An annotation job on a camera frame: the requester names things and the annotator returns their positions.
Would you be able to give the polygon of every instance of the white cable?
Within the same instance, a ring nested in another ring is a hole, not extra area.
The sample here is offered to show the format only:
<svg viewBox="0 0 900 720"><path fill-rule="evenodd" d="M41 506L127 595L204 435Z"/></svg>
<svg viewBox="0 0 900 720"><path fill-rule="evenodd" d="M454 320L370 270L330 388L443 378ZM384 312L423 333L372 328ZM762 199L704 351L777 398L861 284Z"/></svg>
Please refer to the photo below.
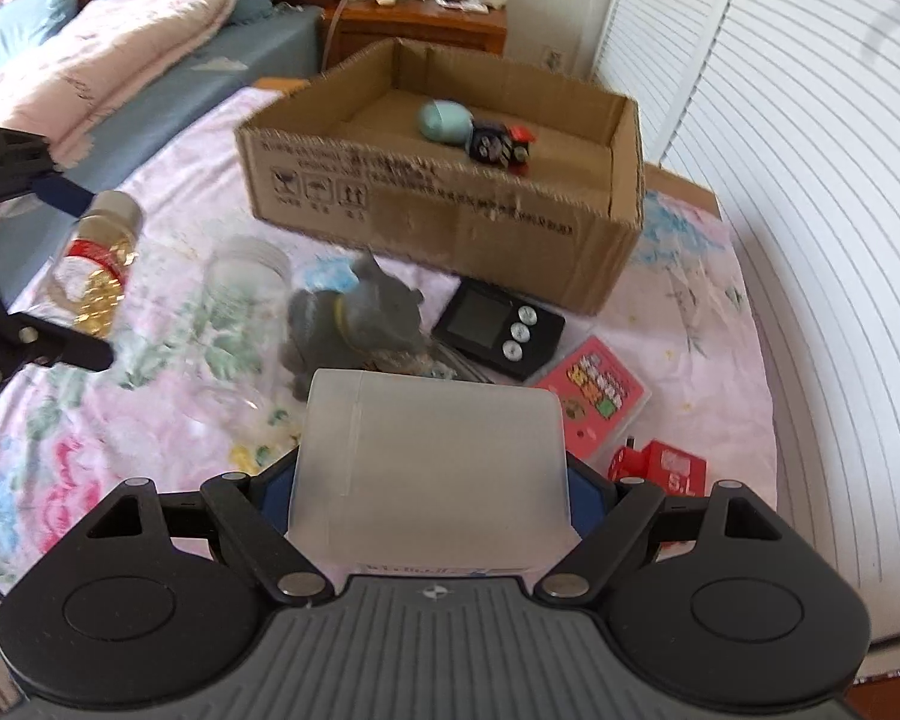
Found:
<svg viewBox="0 0 900 720"><path fill-rule="evenodd" d="M330 28L327 30L326 43L323 46L323 61L320 62L320 72L325 73L327 69L327 59L330 58L330 47L333 45L333 34L337 31L337 23L340 20L343 9L346 8L347 0L340 0L337 9L333 12L333 19L330 20Z"/></svg>

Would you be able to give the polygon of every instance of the yellow collar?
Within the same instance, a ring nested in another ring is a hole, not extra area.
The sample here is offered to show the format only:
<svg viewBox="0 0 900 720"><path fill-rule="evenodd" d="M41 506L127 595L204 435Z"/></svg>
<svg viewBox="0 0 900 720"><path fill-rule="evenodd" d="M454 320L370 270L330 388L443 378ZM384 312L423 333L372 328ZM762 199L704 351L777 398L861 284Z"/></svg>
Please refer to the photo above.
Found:
<svg viewBox="0 0 900 720"><path fill-rule="evenodd" d="M343 342L355 352L367 354L366 349L361 349L359 346L353 346L353 344L350 342L350 332L346 326L346 316L343 314L342 293L340 295L337 295L337 299L333 301L333 320L334 324L336 324L337 326L337 332L340 333L340 337L343 339Z"/></svg>

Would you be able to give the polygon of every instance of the pink bedsheet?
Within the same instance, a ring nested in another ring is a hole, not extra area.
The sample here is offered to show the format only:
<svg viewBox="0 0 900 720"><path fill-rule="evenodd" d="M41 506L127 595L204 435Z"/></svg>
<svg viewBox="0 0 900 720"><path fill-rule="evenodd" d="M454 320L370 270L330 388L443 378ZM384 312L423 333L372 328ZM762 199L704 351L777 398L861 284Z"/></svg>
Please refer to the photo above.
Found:
<svg viewBox="0 0 900 720"><path fill-rule="evenodd" d="M178 362L193 342L202 263L217 242L250 234L290 255L295 284L344 287L350 252L250 215L233 128L274 98L245 89L183 132L122 189L146 208L145 243L101 374L33 368L0 400L0 588L8 589L122 478L195 490L228 469L256 472L293 448L302 408L289 396L237 443L186 416ZM420 288L425 322L457 285L448 274L383 260ZM25 293L19 303L26 304ZM632 431L708 460L708 483L732 477L776 502L770 393L727 228L650 194L646 227L607 307L569 317L561 353L600 335L653 396Z"/></svg>

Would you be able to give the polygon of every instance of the white plastic container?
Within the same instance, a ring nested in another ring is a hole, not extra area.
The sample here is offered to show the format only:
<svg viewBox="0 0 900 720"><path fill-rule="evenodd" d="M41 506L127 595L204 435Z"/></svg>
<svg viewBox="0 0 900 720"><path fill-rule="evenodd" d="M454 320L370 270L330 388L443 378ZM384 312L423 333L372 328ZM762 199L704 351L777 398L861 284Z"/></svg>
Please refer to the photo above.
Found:
<svg viewBox="0 0 900 720"><path fill-rule="evenodd" d="M288 538L348 573L546 570L570 525L559 401L542 389L319 370Z"/></svg>

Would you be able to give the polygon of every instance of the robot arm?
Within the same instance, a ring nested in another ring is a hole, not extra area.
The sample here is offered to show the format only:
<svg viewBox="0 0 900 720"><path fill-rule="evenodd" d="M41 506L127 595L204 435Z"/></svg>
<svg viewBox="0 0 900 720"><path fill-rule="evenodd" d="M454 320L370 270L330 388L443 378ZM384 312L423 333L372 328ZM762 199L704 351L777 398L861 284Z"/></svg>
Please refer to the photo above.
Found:
<svg viewBox="0 0 900 720"><path fill-rule="evenodd" d="M77 217L93 199L92 193L59 175L43 138L0 129L0 203L31 192ZM105 341L38 317L7 314L0 300L0 393L28 362L106 370L113 364L113 350Z"/></svg>

